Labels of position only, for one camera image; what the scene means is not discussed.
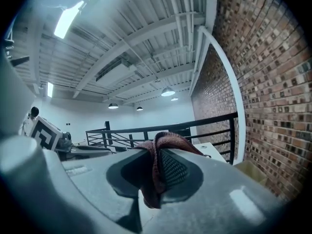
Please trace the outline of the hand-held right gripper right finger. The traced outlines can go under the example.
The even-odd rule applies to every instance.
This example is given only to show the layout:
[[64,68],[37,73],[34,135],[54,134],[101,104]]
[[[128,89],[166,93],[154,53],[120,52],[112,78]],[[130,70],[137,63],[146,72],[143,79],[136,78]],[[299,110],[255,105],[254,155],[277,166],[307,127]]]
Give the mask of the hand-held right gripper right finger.
[[144,234],[265,234],[285,208],[228,163],[174,149],[160,163],[167,190]]

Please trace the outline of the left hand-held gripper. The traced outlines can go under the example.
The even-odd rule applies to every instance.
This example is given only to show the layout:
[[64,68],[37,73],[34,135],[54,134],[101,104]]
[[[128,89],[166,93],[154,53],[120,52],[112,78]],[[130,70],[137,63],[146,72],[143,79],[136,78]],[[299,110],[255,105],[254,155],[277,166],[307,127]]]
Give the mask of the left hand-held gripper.
[[72,138],[69,132],[61,129],[47,121],[45,118],[37,117],[30,137],[44,149],[59,151],[61,161],[88,159],[115,154],[109,148],[102,147],[72,147]]

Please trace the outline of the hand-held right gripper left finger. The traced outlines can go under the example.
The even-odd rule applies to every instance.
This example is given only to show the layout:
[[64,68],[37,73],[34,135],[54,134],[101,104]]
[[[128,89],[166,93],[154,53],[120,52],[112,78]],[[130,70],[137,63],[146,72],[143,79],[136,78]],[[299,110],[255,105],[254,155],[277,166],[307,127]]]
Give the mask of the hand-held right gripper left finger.
[[155,209],[143,202],[137,180],[145,151],[61,162],[45,150],[46,171],[58,198],[71,210],[69,233],[139,234],[154,220]]

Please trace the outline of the brown cloth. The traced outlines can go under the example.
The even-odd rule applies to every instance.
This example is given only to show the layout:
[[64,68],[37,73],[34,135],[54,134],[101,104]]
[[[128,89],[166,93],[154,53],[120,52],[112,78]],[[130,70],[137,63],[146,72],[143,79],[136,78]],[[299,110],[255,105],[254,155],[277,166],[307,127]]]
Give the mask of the brown cloth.
[[159,132],[154,140],[146,140],[135,146],[136,149],[147,150],[151,157],[151,176],[141,186],[140,190],[144,203],[151,209],[160,209],[160,196],[166,191],[166,185],[161,175],[163,171],[161,162],[161,149],[179,149],[189,153],[205,156],[191,142],[179,134],[172,132]]

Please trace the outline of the cardboard box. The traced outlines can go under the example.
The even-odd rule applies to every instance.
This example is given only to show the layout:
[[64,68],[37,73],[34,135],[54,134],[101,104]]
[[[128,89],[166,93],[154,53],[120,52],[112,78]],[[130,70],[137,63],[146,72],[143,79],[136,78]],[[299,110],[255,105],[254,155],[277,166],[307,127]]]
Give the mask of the cardboard box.
[[267,176],[251,161],[245,160],[241,163],[234,165],[239,171],[256,181],[262,186],[266,185]]

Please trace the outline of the white table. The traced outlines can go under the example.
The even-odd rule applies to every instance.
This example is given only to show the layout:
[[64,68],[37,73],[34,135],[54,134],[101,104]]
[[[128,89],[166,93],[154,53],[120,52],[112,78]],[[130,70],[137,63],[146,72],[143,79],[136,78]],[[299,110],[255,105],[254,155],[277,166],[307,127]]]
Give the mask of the white table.
[[202,152],[207,158],[211,158],[223,163],[227,161],[222,157],[220,152],[210,143],[195,144],[195,147]]

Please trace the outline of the black metal railing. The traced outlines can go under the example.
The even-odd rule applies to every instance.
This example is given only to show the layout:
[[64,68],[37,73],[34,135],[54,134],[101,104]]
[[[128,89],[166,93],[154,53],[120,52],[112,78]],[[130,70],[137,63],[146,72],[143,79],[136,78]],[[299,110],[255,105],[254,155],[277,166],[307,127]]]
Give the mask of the black metal railing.
[[[152,140],[150,133],[158,133],[162,131],[174,132],[185,137],[188,141],[192,141],[196,138],[211,137],[221,134],[229,134],[229,136],[222,141],[213,142],[214,147],[229,144],[229,149],[220,152],[221,155],[229,155],[226,160],[227,163],[234,163],[234,151],[235,151],[235,129],[234,120],[238,118],[237,112],[230,113],[222,116],[211,117],[201,120],[194,120],[184,123],[161,125],[153,127],[142,127],[133,129],[122,130],[109,130],[103,129],[86,131],[87,143],[89,146],[94,147],[113,147],[116,152],[124,152],[129,148],[134,148],[136,145],[146,141]],[[218,130],[210,133],[192,134],[191,128],[197,126],[206,126],[213,123],[225,122],[229,123],[229,126],[224,130]]]

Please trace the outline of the white ceiling air conditioner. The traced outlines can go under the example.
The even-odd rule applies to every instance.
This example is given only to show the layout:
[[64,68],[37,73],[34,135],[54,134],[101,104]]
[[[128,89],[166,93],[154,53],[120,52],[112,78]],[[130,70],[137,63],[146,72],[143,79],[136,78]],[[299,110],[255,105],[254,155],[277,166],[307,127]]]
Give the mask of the white ceiling air conditioner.
[[110,65],[96,78],[96,84],[101,87],[109,87],[131,77],[137,68],[124,59],[120,59]]

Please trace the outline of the white pipe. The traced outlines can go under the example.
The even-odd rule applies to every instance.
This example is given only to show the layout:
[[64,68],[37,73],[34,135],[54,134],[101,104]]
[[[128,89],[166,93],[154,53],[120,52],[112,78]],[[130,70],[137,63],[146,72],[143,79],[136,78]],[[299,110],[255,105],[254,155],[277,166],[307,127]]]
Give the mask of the white pipe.
[[214,49],[216,50],[219,58],[221,59],[223,66],[227,72],[229,77],[229,81],[231,83],[231,87],[233,90],[237,113],[238,113],[238,132],[239,132],[239,139],[238,139],[238,154],[237,158],[234,159],[234,165],[239,164],[243,161],[244,153],[245,153],[245,142],[246,142],[246,117],[244,111],[244,105],[242,100],[241,91],[238,85],[238,81],[236,79],[234,70],[219,43],[214,38],[214,36],[208,31],[205,26],[199,27],[199,32],[203,33],[212,44]]

